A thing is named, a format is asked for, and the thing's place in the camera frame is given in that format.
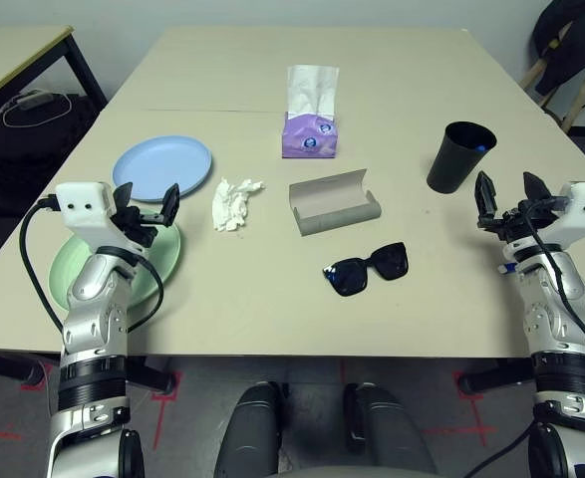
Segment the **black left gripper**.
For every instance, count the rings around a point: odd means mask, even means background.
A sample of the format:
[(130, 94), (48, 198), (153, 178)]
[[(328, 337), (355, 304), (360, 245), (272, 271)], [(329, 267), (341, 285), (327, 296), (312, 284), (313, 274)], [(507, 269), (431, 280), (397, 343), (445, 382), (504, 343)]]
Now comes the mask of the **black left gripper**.
[(149, 248), (157, 235), (156, 226), (172, 224), (179, 208), (179, 186), (173, 184), (165, 193), (160, 213), (142, 211), (137, 206), (129, 206), (133, 184), (126, 182), (113, 192), (116, 213), (111, 221), (131, 241)]

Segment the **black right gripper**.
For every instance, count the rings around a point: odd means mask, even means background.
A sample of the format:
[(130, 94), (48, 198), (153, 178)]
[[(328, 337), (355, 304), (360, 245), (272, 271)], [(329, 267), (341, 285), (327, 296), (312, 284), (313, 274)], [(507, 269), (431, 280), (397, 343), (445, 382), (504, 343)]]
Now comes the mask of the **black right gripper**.
[(548, 207), (553, 203), (553, 196), (544, 181), (537, 175), (524, 171), (523, 185), (526, 199), (519, 201), (515, 208), (505, 211), (501, 218), (497, 218), (493, 182), (484, 171), (480, 171), (474, 185), (477, 227), (496, 234), (500, 241), (512, 243), (532, 235), (526, 218), (535, 230), (551, 225), (554, 222), (554, 213)]

